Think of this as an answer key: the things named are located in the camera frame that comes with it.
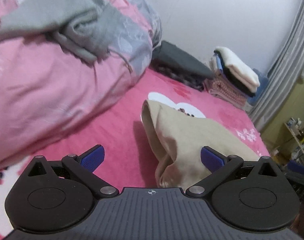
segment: striped cloth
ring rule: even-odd
[[[210,68],[215,73],[213,80],[206,79],[204,85],[207,88],[209,94],[221,98],[239,109],[243,109],[247,100],[244,94],[231,84],[222,72],[218,69],[216,58],[212,57],[210,62]]]

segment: pink fabric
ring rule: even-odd
[[[152,32],[135,6],[109,1]],[[16,6],[15,0],[0,0],[0,17]],[[66,136],[137,80],[118,56],[89,67],[43,35],[0,42],[0,168]]]
[[[105,148],[105,160],[94,174],[117,187],[155,187],[155,170],[158,164],[149,146],[140,114],[145,99],[160,100],[175,104],[187,114],[196,117],[212,118],[224,125],[257,155],[268,152],[246,113],[231,104],[211,96],[208,92],[199,92],[159,73],[147,69],[141,80],[131,88],[117,104],[108,111],[84,122],[71,135],[36,152],[47,160],[60,160],[69,153],[81,154],[96,144]],[[32,157],[25,159],[16,168],[5,171],[4,185],[11,176],[18,178]],[[2,201],[8,193],[0,197]],[[0,203],[0,232],[8,234],[4,225],[9,223]]]
[[[220,76],[215,77],[213,80],[205,80],[205,85],[208,92],[218,98],[221,98],[235,107],[242,109],[246,103],[246,97],[240,95],[233,89],[233,86],[228,84]]]

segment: stack of folded clothes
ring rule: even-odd
[[[209,65],[215,78],[204,83],[211,95],[240,109],[244,109],[249,97],[256,96],[258,75],[230,49],[217,47]]]

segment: gray curtain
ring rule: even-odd
[[[304,67],[304,0],[289,37],[268,72],[269,83],[249,116],[258,131],[277,113]]]

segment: metal screw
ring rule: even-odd
[[[112,187],[112,186],[105,186],[101,188],[101,193],[105,194],[105,195],[111,195],[113,193],[115,193],[116,188]]]
[[[201,194],[204,192],[204,190],[205,189],[201,186],[192,186],[191,188],[189,188],[189,191],[194,194]]]

